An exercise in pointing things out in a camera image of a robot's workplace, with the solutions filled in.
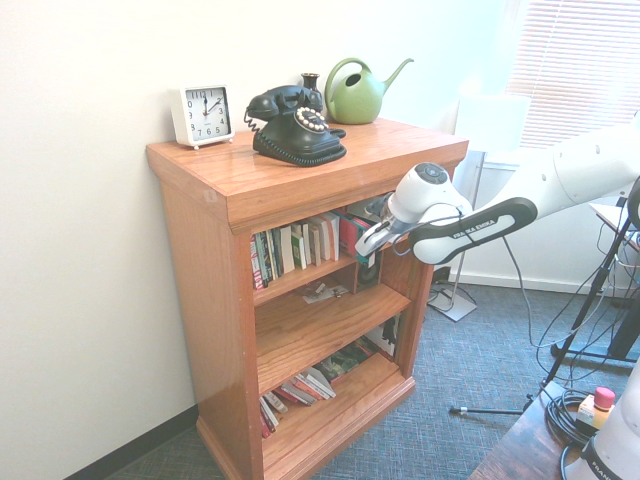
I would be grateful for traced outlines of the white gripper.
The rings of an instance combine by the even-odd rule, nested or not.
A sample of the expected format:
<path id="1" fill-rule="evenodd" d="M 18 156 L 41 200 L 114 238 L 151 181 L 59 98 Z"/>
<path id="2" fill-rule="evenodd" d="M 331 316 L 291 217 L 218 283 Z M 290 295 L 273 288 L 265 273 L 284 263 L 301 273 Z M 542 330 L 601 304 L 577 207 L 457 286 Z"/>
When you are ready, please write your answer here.
<path id="1" fill-rule="evenodd" d="M 375 265 L 377 251 L 387 243 L 393 243 L 409 231 L 409 224 L 398 220 L 393 215 L 366 230 L 356 242 L 357 253 L 368 258 L 368 265 Z"/>

